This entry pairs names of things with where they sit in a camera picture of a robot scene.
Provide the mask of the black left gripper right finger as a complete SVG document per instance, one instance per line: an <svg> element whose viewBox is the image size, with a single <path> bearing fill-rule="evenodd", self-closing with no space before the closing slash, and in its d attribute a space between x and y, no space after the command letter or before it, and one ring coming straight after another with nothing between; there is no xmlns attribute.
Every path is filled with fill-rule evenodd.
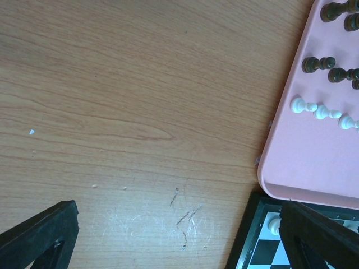
<svg viewBox="0 0 359 269"><path fill-rule="evenodd" d="M292 268L358 268L358 233L295 201L283 203L280 218Z"/></svg>

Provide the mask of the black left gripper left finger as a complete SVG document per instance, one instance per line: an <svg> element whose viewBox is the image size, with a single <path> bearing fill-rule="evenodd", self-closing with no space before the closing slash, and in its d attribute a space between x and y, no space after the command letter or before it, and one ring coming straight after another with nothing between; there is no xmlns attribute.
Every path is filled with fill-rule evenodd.
<svg viewBox="0 0 359 269"><path fill-rule="evenodd" d="M1 268L68 268L79 233L76 202L61 201L1 234Z"/></svg>

